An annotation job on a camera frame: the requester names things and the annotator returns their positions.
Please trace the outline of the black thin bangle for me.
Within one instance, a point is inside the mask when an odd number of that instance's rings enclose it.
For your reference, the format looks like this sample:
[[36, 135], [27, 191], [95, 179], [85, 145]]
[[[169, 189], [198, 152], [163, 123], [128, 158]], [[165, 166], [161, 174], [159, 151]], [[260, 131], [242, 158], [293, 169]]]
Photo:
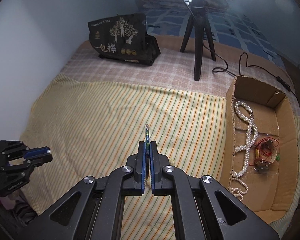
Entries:
[[150, 170], [150, 136], [149, 136], [149, 125], [145, 126], [145, 179], [149, 178]]

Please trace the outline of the brown strap wristwatch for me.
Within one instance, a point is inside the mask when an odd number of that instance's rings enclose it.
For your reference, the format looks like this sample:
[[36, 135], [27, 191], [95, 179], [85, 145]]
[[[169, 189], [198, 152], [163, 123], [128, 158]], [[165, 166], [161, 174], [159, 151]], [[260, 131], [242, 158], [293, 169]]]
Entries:
[[280, 143], [273, 137], [265, 137], [253, 145], [255, 150], [254, 166], [257, 170], [269, 171], [280, 161]]

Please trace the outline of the yellow striped bed cloth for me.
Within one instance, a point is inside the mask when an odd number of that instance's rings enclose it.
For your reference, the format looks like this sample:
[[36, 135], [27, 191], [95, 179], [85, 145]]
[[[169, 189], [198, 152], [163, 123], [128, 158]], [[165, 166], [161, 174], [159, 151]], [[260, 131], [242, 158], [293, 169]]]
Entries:
[[23, 188], [43, 213], [87, 175], [109, 175], [136, 153], [150, 126], [160, 153], [187, 174], [209, 174], [236, 187], [231, 171], [243, 165], [246, 124], [233, 112], [245, 101], [261, 137], [275, 137], [279, 160], [265, 175], [252, 167], [242, 180], [243, 202], [282, 236], [300, 197], [300, 112], [297, 102], [268, 83], [239, 76], [226, 85], [226, 97], [189, 90], [117, 82], [79, 82], [59, 74], [34, 102], [21, 140], [48, 146], [53, 160], [36, 168]]

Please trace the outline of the pink plaid bed blanket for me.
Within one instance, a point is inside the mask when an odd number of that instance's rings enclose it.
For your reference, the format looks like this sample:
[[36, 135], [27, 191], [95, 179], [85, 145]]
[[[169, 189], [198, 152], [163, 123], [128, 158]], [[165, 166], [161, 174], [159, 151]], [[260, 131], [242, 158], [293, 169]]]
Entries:
[[213, 73], [212, 70], [215, 67], [223, 67], [227, 63], [230, 72], [253, 77], [284, 92], [289, 97], [294, 114], [300, 116], [300, 107], [296, 97], [286, 91], [276, 80], [275, 72], [279, 70], [279, 67], [272, 64], [269, 66], [269, 72], [264, 72], [260, 68], [238, 71], [239, 57], [235, 56], [233, 60], [229, 57], [235, 50], [228, 46], [220, 46], [220, 48], [223, 50], [222, 57], [225, 58], [225, 62], [214, 62], [203, 58], [199, 81], [194, 80], [194, 55], [191, 53], [161, 48], [161, 54], [153, 65], [144, 66], [131, 62], [101, 59], [86, 42], [77, 49], [60, 72], [79, 82], [121, 82], [225, 97], [234, 77], [228, 73]]

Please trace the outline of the open cardboard box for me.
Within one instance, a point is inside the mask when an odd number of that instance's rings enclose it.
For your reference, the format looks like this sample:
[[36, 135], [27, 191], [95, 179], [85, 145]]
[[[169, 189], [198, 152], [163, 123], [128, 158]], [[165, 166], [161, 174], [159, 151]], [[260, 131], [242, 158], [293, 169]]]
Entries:
[[285, 93], [237, 76], [226, 93], [226, 139], [219, 182], [270, 224], [292, 206], [299, 177], [294, 113]]

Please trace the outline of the black printed snack bag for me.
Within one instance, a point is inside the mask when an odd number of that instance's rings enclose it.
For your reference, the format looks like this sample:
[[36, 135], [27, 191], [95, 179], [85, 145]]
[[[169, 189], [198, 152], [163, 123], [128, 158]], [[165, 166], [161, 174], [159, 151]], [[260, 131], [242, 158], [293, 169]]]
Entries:
[[89, 42], [102, 59], [151, 66], [161, 54], [157, 39], [147, 34], [144, 13], [102, 18], [88, 28]]

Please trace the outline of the black tripod stand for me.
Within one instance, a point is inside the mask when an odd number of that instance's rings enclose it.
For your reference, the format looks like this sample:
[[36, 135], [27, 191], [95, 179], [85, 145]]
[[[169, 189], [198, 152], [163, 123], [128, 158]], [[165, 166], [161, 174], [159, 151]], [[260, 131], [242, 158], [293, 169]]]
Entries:
[[185, 3], [190, 11], [190, 16], [180, 52], [185, 51], [191, 32], [194, 29], [194, 80], [199, 81], [202, 70], [203, 48], [205, 47], [204, 34], [206, 34], [209, 45], [206, 49], [210, 51], [213, 61], [216, 61], [215, 46], [204, 0], [190, 0], [188, 3], [185, 1]]

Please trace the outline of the blue checked bed sheet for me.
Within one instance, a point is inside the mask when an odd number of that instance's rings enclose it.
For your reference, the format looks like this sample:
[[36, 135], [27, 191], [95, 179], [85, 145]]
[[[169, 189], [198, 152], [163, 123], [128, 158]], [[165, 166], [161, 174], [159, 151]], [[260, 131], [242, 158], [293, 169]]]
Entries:
[[[153, 8], [142, 12], [147, 16], [147, 32], [150, 35], [184, 36], [190, 16], [187, 9]], [[248, 51], [285, 69], [281, 57], [246, 15], [229, 10], [208, 12], [207, 18], [215, 42]]]

